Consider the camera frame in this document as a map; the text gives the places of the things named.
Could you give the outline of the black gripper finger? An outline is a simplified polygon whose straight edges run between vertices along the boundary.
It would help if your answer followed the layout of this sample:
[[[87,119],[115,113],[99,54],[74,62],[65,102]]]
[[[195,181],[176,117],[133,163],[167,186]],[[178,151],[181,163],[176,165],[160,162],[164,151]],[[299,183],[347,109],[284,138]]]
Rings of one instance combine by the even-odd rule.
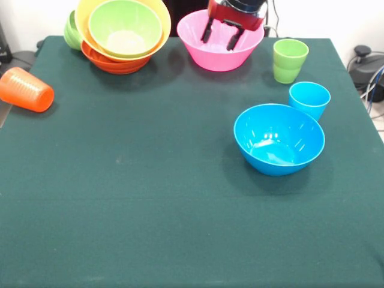
[[[214,21],[214,19],[211,17],[208,19],[208,22],[205,26],[204,32],[203,32],[202,37],[200,39],[203,43],[207,43],[209,41],[209,38],[210,38],[211,33],[212,33],[213,21]]]
[[[241,38],[243,33],[244,33],[244,29],[238,28],[238,31],[232,35],[231,39],[229,40],[229,42],[227,44],[227,47],[226,47],[227,51],[231,51],[235,48],[237,42],[239,41],[239,39]]]

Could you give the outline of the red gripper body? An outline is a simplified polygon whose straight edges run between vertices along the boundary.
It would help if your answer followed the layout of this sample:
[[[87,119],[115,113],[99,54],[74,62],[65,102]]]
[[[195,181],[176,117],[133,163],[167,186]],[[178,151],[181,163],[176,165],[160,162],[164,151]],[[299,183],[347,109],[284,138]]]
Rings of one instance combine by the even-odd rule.
[[[259,28],[265,18],[264,1],[209,1],[209,17],[249,31]]]

